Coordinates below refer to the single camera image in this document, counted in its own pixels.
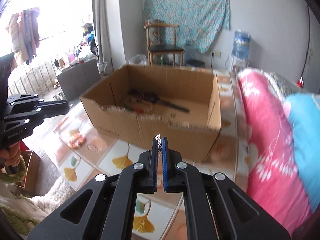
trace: pink blanket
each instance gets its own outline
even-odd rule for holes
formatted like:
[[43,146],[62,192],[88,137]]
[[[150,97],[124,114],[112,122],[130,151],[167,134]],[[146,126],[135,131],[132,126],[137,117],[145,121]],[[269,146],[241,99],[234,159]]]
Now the pink blanket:
[[247,193],[292,235],[311,210],[293,158],[290,124],[262,74],[248,69],[239,83],[248,128]]

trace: gray curtain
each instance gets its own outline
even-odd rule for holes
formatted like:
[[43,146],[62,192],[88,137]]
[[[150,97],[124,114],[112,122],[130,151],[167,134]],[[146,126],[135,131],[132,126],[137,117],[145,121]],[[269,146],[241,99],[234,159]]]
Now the gray curtain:
[[99,53],[99,71],[111,73],[113,65],[108,35],[107,0],[92,0],[93,28]]

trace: plastic bag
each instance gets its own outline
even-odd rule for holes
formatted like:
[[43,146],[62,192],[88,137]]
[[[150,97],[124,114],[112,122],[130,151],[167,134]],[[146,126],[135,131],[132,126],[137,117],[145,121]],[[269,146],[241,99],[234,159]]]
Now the plastic bag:
[[83,59],[84,61],[88,61],[94,58],[94,55],[90,49],[90,46],[82,46],[82,49],[78,55],[79,59]]
[[133,58],[129,59],[129,64],[130,65],[149,65],[146,55],[143,55],[143,54],[138,54]]

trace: chair leg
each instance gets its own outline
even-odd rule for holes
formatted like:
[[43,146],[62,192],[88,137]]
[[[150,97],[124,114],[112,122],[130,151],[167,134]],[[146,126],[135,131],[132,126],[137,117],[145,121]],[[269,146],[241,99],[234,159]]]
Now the chair leg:
[[180,54],[180,67],[183,66],[183,51]]

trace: small cardboard box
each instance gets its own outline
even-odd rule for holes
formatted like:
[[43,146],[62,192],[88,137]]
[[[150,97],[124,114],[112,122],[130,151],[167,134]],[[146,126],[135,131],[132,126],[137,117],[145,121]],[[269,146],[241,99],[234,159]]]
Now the small cardboard box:
[[[128,92],[157,93],[190,113],[154,104],[149,114],[124,109]],[[220,97],[215,75],[160,66],[125,65],[87,90],[81,101],[94,127],[107,135],[151,149],[166,136],[183,158],[204,161],[221,129]]]
[[24,179],[24,184],[17,182],[15,185],[26,191],[34,193],[40,157],[33,151],[22,151],[21,156],[25,161],[27,173]]

